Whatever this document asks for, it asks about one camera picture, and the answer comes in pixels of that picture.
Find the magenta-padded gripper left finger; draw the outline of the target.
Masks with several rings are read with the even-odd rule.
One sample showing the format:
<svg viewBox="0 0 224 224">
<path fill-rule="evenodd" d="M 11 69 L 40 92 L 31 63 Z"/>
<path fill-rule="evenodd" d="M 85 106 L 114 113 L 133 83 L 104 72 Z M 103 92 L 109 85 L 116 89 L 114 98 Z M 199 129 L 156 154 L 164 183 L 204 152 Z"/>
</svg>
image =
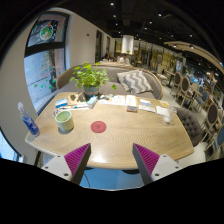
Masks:
<svg viewBox="0 0 224 224">
<path fill-rule="evenodd" d="M 90 155 L 91 144 L 87 143 L 64 156 L 55 156 L 42 169 L 79 185 Z"/>
</svg>

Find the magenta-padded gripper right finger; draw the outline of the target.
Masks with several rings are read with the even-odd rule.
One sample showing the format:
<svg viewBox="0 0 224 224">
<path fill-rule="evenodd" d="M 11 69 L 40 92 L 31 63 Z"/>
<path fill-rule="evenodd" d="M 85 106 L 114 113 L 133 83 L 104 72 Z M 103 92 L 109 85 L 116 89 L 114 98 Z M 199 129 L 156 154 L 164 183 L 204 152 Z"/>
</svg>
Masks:
<svg viewBox="0 0 224 224">
<path fill-rule="evenodd" d="M 133 144 L 132 154 L 145 185 L 181 170 L 179 164 L 167 154 L 158 155 L 136 143 Z"/>
</svg>

